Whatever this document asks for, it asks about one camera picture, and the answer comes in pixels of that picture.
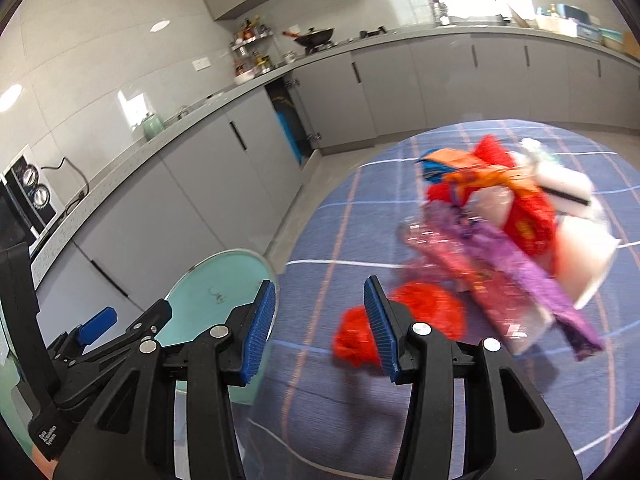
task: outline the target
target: blue rubber tip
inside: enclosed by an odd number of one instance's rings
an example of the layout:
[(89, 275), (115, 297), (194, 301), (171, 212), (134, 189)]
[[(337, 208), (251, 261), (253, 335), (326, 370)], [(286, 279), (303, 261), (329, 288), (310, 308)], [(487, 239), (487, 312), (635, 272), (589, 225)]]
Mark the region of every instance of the blue rubber tip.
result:
[(116, 324), (118, 314), (111, 306), (106, 306), (98, 314), (80, 327), (76, 341), (81, 346), (91, 345), (108, 329)]
[(364, 308), (367, 311), (369, 325), (376, 340), (382, 369), (395, 383), (400, 378), (398, 342), (391, 329), (382, 298), (380, 298), (371, 278), (368, 278), (364, 283)]
[(248, 384), (260, 368), (262, 352), (267, 343), (271, 321), (276, 311), (276, 286), (269, 282), (264, 294), (257, 300), (260, 303), (242, 348), (240, 378), (244, 384)]

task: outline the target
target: microwave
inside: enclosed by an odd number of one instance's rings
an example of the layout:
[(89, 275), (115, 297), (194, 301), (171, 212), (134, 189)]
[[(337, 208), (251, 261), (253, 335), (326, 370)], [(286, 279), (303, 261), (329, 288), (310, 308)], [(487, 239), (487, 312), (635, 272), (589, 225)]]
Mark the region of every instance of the microwave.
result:
[(33, 152), (25, 147), (0, 174), (0, 250), (26, 242), (33, 257), (62, 211)]

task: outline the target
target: black power cord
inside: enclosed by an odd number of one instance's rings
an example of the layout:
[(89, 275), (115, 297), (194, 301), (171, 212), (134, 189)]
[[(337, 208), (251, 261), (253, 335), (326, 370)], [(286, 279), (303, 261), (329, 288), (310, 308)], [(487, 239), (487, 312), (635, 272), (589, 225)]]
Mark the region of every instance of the black power cord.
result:
[(69, 209), (73, 206), (75, 206), (76, 204), (80, 203), (80, 201), (89, 194), (89, 181), (87, 179), (87, 177), (84, 175), (84, 173), (82, 171), (80, 171), (80, 169), (74, 164), (72, 163), (68, 158), (66, 158), (66, 156), (62, 157), (62, 160), (60, 161), (60, 164), (58, 164), (57, 166), (42, 166), (40, 169), (41, 170), (53, 170), (53, 171), (57, 171), (60, 168), (62, 168), (62, 165), (68, 162), (68, 164), (74, 169), (76, 170), (76, 173), (78, 173), (81, 177), (82, 180), (84, 180), (84, 184), (86, 185), (86, 190), (81, 190), (80, 193), (78, 194), (78, 196), (72, 200), (65, 208), (64, 212), (62, 213), (62, 216), (65, 217), (69, 211)]

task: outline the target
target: round table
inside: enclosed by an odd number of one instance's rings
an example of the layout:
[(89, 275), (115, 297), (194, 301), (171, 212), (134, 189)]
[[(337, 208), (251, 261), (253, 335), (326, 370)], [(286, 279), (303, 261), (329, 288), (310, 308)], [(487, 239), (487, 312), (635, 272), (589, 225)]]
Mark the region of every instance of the round table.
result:
[[(412, 256), (396, 236), (424, 196), (417, 167), (431, 148), (471, 150), (493, 134), (508, 150), (538, 139), (562, 163), (592, 179), (621, 239), (609, 276), (582, 310), (605, 350), (583, 362), (557, 328), (517, 358), (543, 394), (585, 477), (603, 460), (640, 401), (640, 174), (621, 155), (567, 130), (528, 121), (476, 121), (407, 139), (359, 167), (314, 212), (280, 279), (270, 361), (250, 413), (247, 478), (389, 478), (398, 456), (409, 386), (334, 358), (332, 339), (347, 309), (362, 304), (376, 274), (385, 290), (401, 283)], [(494, 333), (477, 309), (462, 340)], [(456, 385), (452, 475), (462, 473), (463, 391)]]

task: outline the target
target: white bowl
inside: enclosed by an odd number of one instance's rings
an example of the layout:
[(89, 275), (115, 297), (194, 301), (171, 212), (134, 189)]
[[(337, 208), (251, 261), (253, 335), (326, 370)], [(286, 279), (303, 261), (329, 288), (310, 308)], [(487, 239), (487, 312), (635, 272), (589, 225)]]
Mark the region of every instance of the white bowl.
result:
[(241, 85), (242, 83), (246, 83), (247, 81), (251, 81), (255, 77), (254, 70), (248, 70), (247, 72), (241, 73), (234, 78), (234, 82), (237, 85)]

